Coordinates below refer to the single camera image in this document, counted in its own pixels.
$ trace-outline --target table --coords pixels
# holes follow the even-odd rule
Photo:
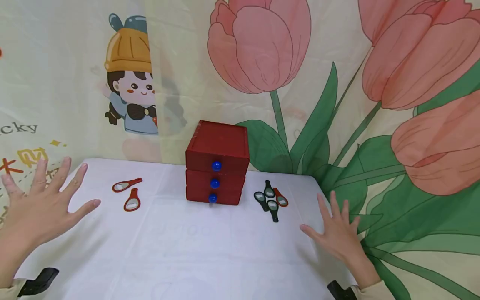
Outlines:
[[[89,169],[69,210],[96,198],[102,204],[25,261],[17,277],[60,270],[46,292],[30,299],[330,300],[330,281],[354,283],[343,264],[299,230],[306,223],[323,231],[315,198],[322,191],[312,177],[248,171],[238,206],[212,205],[185,199],[185,166],[84,162]],[[111,187],[138,177],[141,207],[125,212],[130,190]],[[289,201],[278,223],[253,197],[265,180]]]

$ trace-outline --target red wooden box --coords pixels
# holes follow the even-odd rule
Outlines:
[[[187,200],[238,205],[250,162],[246,127],[200,121],[185,158]]]

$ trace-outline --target tulip flower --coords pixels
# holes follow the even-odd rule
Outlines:
[[[465,0],[359,0],[374,46],[362,86],[383,108],[427,102],[480,59],[480,10]]]
[[[451,195],[480,179],[480,91],[400,125],[392,149],[412,182]]]
[[[208,53],[215,69],[248,94],[289,84],[310,42],[306,0],[218,0],[210,23]]]

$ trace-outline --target yellow hat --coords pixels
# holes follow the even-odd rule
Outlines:
[[[150,61],[150,46],[145,32],[122,28],[108,43],[107,72],[132,71],[152,72]]]

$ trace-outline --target blue knob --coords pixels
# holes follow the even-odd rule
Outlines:
[[[210,196],[208,196],[208,201],[210,203],[216,203],[216,195],[215,194],[210,194]]]
[[[218,172],[222,169],[222,163],[219,161],[214,161],[212,164],[212,170]]]
[[[220,186],[220,182],[218,181],[218,179],[212,179],[210,180],[210,186],[212,187],[212,189],[218,189],[218,187]]]

